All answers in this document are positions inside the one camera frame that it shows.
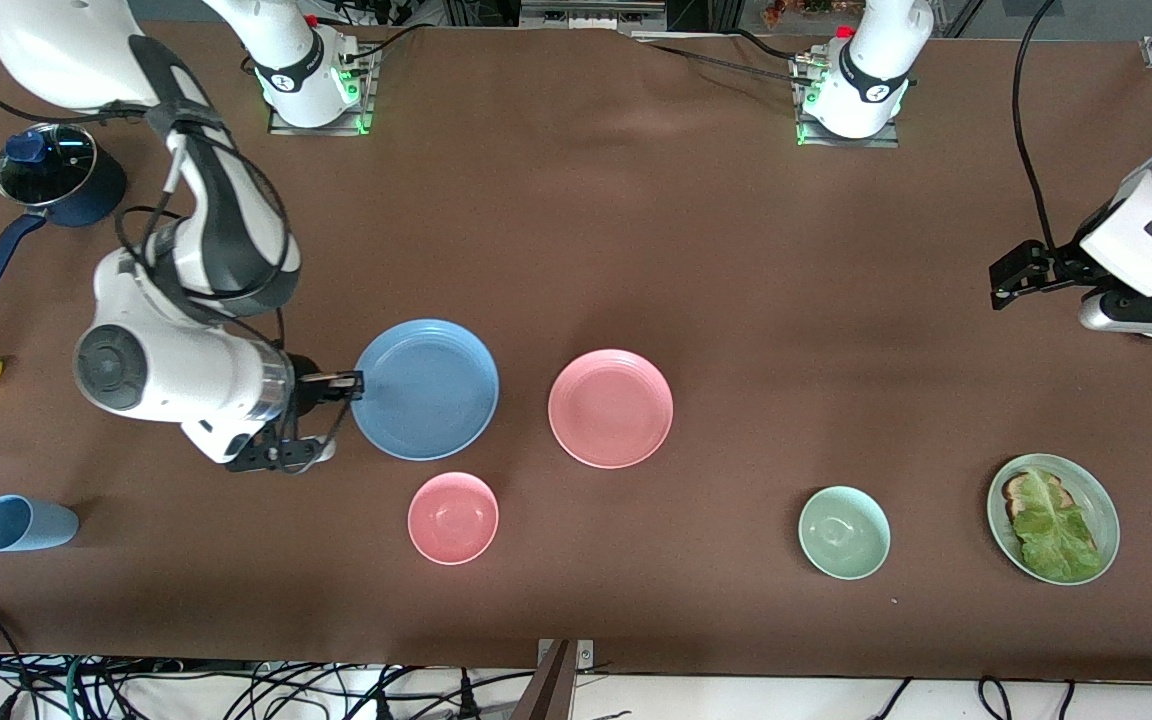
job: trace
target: table surface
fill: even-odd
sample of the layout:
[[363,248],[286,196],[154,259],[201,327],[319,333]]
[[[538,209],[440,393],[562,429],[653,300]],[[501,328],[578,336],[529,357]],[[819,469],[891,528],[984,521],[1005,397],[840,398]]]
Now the table surface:
[[[420,31],[385,60],[372,135],[270,137],[236,38],[147,31],[287,199],[305,256],[291,350],[347,369],[440,316],[492,348],[502,397],[444,461],[349,424],[306,477],[228,475],[173,425],[79,395],[73,346],[113,233],[36,233],[0,286],[0,495],[69,505],[82,530],[0,555],[23,647],[525,666],[536,638],[581,637],[609,670],[1152,679],[1152,342],[1081,328],[1077,291],[990,309],[988,265],[1037,232],[1010,41],[932,41],[886,151],[796,146],[780,83],[602,31]],[[741,40],[687,46],[776,69]],[[1030,150],[1068,237],[1151,154],[1152,70],[1130,44],[1039,45],[1028,68]],[[45,109],[3,71],[0,91]],[[0,142],[23,126],[0,111]],[[97,135],[126,202],[153,200],[147,128]],[[0,228],[15,213],[0,199]],[[652,359],[677,404],[662,449],[617,471],[568,457],[545,415],[563,364],[608,346]],[[1029,452],[1114,497],[1123,548],[1097,582],[1038,583],[991,538],[987,484]],[[493,546],[458,568],[404,526],[447,470],[500,502]],[[890,518],[873,577],[828,578],[797,547],[831,484]]]

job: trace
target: teal cable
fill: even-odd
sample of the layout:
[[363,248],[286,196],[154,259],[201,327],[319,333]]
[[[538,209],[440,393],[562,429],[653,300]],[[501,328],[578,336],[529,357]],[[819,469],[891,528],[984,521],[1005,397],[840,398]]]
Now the teal cable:
[[78,676],[78,657],[69,664],[69,670],[65,674],[65,705],[69,708],[69,720],[78,720],[78,708],[74,707],[74,680]]

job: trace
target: saucepan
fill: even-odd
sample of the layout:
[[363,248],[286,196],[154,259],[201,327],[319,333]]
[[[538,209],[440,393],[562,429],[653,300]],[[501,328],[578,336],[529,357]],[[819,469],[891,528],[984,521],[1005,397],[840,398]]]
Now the saucepan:
[[37,124],[13,135],[0,152],[0,194],[24,213],[0,234],[0,279],[20,241],[45,223],[100,222],[127,190],[122,165],[77,126]]

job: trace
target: pot handle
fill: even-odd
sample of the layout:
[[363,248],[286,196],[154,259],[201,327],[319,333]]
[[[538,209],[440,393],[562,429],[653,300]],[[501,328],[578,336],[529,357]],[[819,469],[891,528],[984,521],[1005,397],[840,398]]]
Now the pot handle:
[[8,227],[3,228],[3,234],[0,234],[0,279],[3,278],[3,271],[8,268],[8,263],[12,260],[12,255],[17,249],[17,245],[20,245],[20,241],[29,233],[41,228],[45,223],[47,223],[46,215],[25,213],[12,220],[12,223],[8,223]]

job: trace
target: lettuce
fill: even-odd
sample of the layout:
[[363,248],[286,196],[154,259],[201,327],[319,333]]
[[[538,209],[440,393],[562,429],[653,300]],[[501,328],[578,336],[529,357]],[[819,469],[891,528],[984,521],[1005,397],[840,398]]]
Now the lettuce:
[[1101,570],[1101,552],[1076,503],[1061,507],[1060,479],[1047,471],[1025,470],[1016,497],[1024,510],[1016,511],[1011,529],[1020,538],[1021,561],[1030,570],[1059,583],[1076,583]]

